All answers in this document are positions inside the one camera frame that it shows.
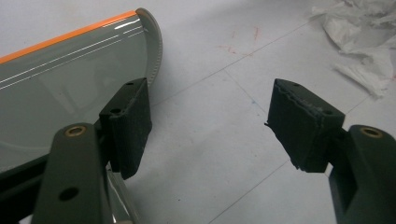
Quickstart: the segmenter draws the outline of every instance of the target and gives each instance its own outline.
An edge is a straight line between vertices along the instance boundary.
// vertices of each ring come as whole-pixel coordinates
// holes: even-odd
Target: white paper
[[[361,58],[356,64],[335,64],[373,96],[381,97],[393,77],[389,49],[396,48],[396,1],[347,0],[329,8],[313,8],[323,15],[323,29],[341,53]]]

